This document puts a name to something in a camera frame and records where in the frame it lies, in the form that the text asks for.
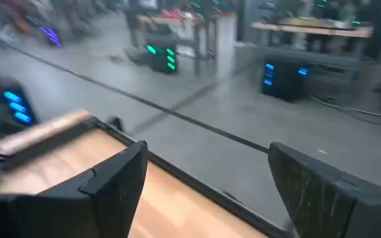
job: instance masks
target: desk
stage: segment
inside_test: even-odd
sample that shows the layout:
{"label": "desk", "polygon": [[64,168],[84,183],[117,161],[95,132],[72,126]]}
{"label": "desk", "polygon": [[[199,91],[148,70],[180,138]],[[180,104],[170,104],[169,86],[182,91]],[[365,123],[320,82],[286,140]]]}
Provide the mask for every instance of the desk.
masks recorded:
{"label": "desk", "polygon": [[[210,17],[209,19],[174,19],[174,18],[167,18],[167,17],[152,17],[152,20],[157,23],[157,24],[189,24],[193,27],[193,35],[194,39],[174,39],[175,43],[178,45],[183,45],[183,46],[190,46],[194,52],[195,52],[195,57],[194,57],[194,72],[196,76],[200,75],[200,69],[201,69],[201,61],[206,60],[210,57],[213,57],[216,59],[217,57],[217,40],[218,40],[218,27],[217,27],[217,18],[218,16],[215,17]],[[146,33],[146,29],[144,27],[144,23],[150,23],[152,20],[147,17],[147,16],[138,16],[139,21],[141,22],[141,28],[144,34],[150,35]],[[209,38],[209,32],[210,32],[210,23],[213,23],[214,25],[214,46],[210,46],[210,38]],[[206,33],[206,40],[205,40],[205,46],[207,50],[207,54],[203,57],[200,53],[200,29],[203,27]]]}
{"label": "desk", "polygon": [[[361,65],[362,53],[366,45],[366,40],[372,35],[372,27],[358,27],[354,30],[339,30],[336,28],[319,28],[313,26],[321,26],[324,22],[318,20],[310,20],[310,26],[304,26],[303,20],[300,19],[283,19],[282,24],[265,24],[262,22],[253,22],[252,28],[261,33],[266,32],[267,38],[263,37],[263,41],[259,44],[259,55],[261,59],[265,56],[278,56],[282,58],[292,58],[294,60],[311,63],[313,65],[328,65],[329,67],[344,69],[344,75],[321,75],[318,76],[318,81],[334,82],[340,85],[344,90],[339,92],[346,92],[346,96],[353,95],[353,80],[355,75],[359,72]],[[355,48],[349,56],[337,56],[329,54],[320,54],[314,52],[305,52],[301,50],[293,50],[290,48],[274,47],[270,43],[270,35],[272,32],[293,32],[293,33],[306,33],[306,34],[322,34],[328,36],[344,36],[357,38]]]}
{"label": "desk", "polygon": [[[0,140],[0,153],[13,153],[86,121],[78,111]],[[90,130],[37,159],[7,173],[1,193],[37,194],[87,170],[125,144],[103,130]],[[132,224],[131,238],[261,237],[265,236],[153,163]]]}

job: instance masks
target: concrete floor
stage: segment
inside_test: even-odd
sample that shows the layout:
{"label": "concrete floor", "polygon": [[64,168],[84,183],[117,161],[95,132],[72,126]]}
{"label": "concrete floor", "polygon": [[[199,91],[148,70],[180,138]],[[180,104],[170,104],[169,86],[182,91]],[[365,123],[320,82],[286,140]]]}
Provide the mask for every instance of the concrete floor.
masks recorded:
{"label": "concrete floor", "polygon": [[[309,99],[289,104],[260,94],[256,70],[231,73],[230,47],[220,46],[220,63],[207,63],[199,78],[185,59],[177,76],[153,73],[126,58],[113,64],[105,57],[123,54],[122,48],[129,45],[126,27],[118,17],[101,19],[99,26],[101,36],[63,50],[39,47],[33,41],[22,49],[249,141],[265,147],[279,141],[381,185],[381,125],[361,122]],[[245,54],[237,52],[240,64]],[[265,154],[12,50],[0,50],[0,73],[24,83],[42,120],[76,108],[102,119],[119,116],[126,130],[146,140],[153,152],[233,194],[277,226],[285,222],[286,210]],[[369,88],[381,79],[381,65],[366,65],[361,79]],[[359,98],[361,108],[376,109],[376,95],[369,90]],[[377,118],[366,119],[381,124]]]}

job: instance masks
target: workbench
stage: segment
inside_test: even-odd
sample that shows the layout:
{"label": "workbench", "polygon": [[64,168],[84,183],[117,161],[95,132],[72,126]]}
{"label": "workbench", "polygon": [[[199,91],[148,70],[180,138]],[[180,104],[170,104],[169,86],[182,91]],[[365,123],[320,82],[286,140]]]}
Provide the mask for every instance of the workbench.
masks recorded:
{"label": "workbench", "polygon": [[[38,194],[132,143],[132,138],[84,110],[39,124],[0,140],[0,153],[34,158],[21,165],[13,163],[0,179],[0,194]],[[180,173],[149,153],[146,181],[129,237],[266,237],[259,231],[263,225],[257,225],[261,217],[225,196],[215,198],[216,190]],[[265,224],[264,229],[272,232]]]}
{"label": "workbench", "polygon": [[[155,16],[150,19],[147,16],[138,16],[139,21],[141,22],[141,29],[146,35],[146,37],[151,38],[157,38],[157,36],[153,36],[151,34],[148,34],[146,32],[145,24],[144,23],[157,23],[157,24],[188,24],[193,27],[193,39],[184,39],[184,38],[176,38],[176,39],[167,39],[169,41],[173,41],[174,43],[182,46],[189,46],[194,50],[194,73],[196,76],[200,75],[201,71],[201,61],[207,60],[210,58],[216,59],[217,57],[217,40],[218,40],[218,24],[217,19],[219,16],[213,16],[208,19],[177,19],[177,18],[167,18],[167,17],[160,17]],[[211,23],[214,26],[214,39],[212,40],[214,45],[210,45],[210,25]],[[206,48],[206,55],[201,55],[201,39],[200,39],[200,29],[203,28],[206,33],[205,38],[205,48]]]}
{"label": "workbench", "polygon": [[[373,28],[371,26],[362,26],[353,29],[339,29],[333,27],[316,27],[324,25],[323,20],[318,20],[317,24],[309,26],[304,25],[304,21],[300,19],[282,19],[279,24],[266,24],[263,22],[253,22],[252,28],[259,32],[258,55],[263,61],[264,57],[277,57],[293,59],[299,62],[310,63],[313,65],[326,65],[329,67],[345,70],[344,77],[323,77],[323,81],[338,80],[343,86],[350,86],[351,80],[355,74],[359,72],[361,65],[362,53],[366,46],[366,41],[372,36]],[[357,38],[353,52],[348,56],[321,54],[315,52],[306,52],[295,50],[290,47],[283,48],[281,46],[273,46],[271,42],[271,34],[274,32],[292,32],[306,34],[321,34],[328,36],[344,36]]]}

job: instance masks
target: blue led light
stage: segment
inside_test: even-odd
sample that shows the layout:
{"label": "blue led light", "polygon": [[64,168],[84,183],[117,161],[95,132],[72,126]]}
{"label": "blue led light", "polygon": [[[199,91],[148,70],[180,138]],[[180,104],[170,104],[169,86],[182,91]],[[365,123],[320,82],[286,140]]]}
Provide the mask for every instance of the blue led light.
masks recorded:
{"label": "blue led light", "polygon": [[13,102],[21,102],[21,98],[19,96],[15,95],[14,93],[5,92],[4,97],[6,97],[7,99],[9,99]]}
{"label": "blue led light", "polygon": [[32,119],[30,119],[30,117],[24,115],[23,113],[21,112],[16,112],[16,114],[14,114],[14,116],[19,119],[20,121],[22,122],[26,122],[26,123],[30,123],[32,121]]}
{"label": "blue led light", "polygon": [[19,112],[26,112],[26,108],[24,106],[17,104],[15,102],[10,103],[10,107]]}

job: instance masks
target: green led light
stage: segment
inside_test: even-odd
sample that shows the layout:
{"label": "green led light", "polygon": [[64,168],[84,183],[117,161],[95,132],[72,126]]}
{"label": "green led light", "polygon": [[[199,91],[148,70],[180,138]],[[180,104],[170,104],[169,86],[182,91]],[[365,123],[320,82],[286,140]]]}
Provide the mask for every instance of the green led light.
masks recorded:
{"label": "green led light", "polygon": [[169,66],[172,70],[176,70],[176,66],[174,66],[172,63],[168,63],[167,66]]}
{"label": "green led light", "polygon": [[167,56],[167,59],[169,59],[169,61],[170,61],[171,63],[175,63],[175,59],[173,59],[173,57],[171,57],[171,56]]}
{"label": "green led light", "polygon": [[154,47],[152,46],[146,46],[146,48],[149,50],[149,52],[153,53],[153,54],[156,54],[157,51],[154,49]]}
{"label": "green led light", "polygon": [[167,52],[168,52],[169,54],[171,54],[172,56],[174,56],[174,55],[175,55],[175,53],[174,53],[174,51],[173,51],[173,50],[167,49]]}

